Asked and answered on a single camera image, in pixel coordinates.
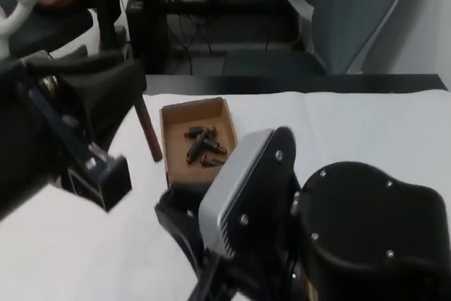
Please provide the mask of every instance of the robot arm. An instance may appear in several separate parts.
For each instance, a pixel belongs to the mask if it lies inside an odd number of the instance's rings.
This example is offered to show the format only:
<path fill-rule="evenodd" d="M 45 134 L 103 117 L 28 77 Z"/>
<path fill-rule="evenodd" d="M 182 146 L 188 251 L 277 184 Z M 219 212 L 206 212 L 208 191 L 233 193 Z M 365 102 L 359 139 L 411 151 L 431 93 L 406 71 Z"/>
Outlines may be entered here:
<path fill-rule="evenodd" d="M 2 216 L 57 177 L 64 189 L 106 211 L 131 189 L 125 158 L 104 149 L 130 108 L 141 104 L 140 64 L 124 62 L 116 51 L 34 57 L 3 62 L 0 83 Z M 140 113 L 147 113 L 142 105 Z M 151 149 L 158 153 L 158 143 Z"/>
<path fill-rule="evenodd" d="M 189 300 L 231 300 L 237 291 L 251 300 L 449 300 L 437 192 L 352 162 L 321 168 L 301 189 L 294 162 L 290 130 L 252 133 L 203 198 L 181 205 L 191 188 L 165 193 L 157 215 L 179 213 L 161 224 L 199 279 Z"/>

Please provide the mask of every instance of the table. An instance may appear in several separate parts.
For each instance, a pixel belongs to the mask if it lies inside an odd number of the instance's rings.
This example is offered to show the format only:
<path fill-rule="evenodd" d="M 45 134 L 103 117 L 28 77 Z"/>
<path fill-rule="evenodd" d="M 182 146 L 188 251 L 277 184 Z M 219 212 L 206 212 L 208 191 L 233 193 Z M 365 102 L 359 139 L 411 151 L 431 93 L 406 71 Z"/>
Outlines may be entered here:
<path fill-rule="evenodd" d="M 147 75 L 145 94 L 272 94 L 279 92 L 412 93 L 447 90 L 438 75 L 324 75 L 292 78 Z"/>

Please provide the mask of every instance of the white wall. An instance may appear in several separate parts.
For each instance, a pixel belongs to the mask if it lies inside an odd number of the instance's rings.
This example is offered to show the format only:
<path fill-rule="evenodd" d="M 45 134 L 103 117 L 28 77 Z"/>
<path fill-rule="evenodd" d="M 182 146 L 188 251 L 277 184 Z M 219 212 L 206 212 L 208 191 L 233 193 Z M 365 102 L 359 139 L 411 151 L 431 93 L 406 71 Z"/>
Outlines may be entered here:
<path fill-rule="evenodd" d="M 451 0 L 401 0 L 364 70 L 438 73 L 451 89 Z"/>

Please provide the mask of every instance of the gray chair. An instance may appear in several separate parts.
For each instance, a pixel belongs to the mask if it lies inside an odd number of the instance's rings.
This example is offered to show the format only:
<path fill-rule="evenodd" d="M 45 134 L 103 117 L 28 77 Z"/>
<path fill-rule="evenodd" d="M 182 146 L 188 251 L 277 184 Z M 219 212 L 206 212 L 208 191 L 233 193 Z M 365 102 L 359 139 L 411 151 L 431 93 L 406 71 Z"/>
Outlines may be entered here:
<path fill-rule="evenodd" d="M 360 73 L 366 55 L 399 0 L 288 0 L 310 22 L 308 51 L 236 51 L 224 75 L 269 77 Z"/>

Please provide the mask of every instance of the chair backrest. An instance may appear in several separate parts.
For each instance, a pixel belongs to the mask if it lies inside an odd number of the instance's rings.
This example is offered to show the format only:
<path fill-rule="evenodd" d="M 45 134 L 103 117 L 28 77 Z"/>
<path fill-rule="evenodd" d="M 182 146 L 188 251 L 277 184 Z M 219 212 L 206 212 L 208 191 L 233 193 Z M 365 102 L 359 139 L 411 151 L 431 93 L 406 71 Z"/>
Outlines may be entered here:
<path fill-rule="evenodd" d="M 311 20 L 315 55 L 329 74 L 358 73 L 399 0 L 317 0 Z"/>

